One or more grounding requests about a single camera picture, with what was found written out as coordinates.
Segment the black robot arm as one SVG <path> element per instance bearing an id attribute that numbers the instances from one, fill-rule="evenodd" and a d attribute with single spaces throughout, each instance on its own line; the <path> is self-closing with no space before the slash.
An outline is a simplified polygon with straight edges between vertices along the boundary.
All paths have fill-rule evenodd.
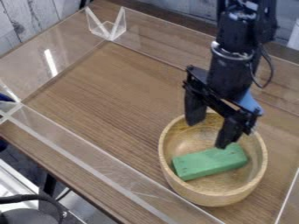
<path id="1" fill-rule="evenodd" d="M 185 117 L 189 125 L 214 109 L 225 118 L 216 146 L 221 149 L 250 134 L 264 115 L 250 88 L 260 61 L 270 61 L 265 44 L 277 35 L 277 0 L 218 0 L 218 36 L 211 42 L 210 69 L 187 66 L 183 82 Z"/>

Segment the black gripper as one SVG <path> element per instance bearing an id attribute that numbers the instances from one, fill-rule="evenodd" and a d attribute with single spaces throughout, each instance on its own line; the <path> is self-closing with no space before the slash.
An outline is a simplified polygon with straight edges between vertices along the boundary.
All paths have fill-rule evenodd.
<path id="1" fill-rule="evenodd" d="M 250 86 L 256 79 L 260 56 L 257 50 L 248 52 L 228 50 L 218 41 L 211 43 L 210 70 L 189 65 L 183 82 L 185 117 L 190 126 L 206 119 L 207 108 L 225 118 L 216 147 L 226 149 L 248 135 L 264 115 L 264 109 L 254 100 Z"/>

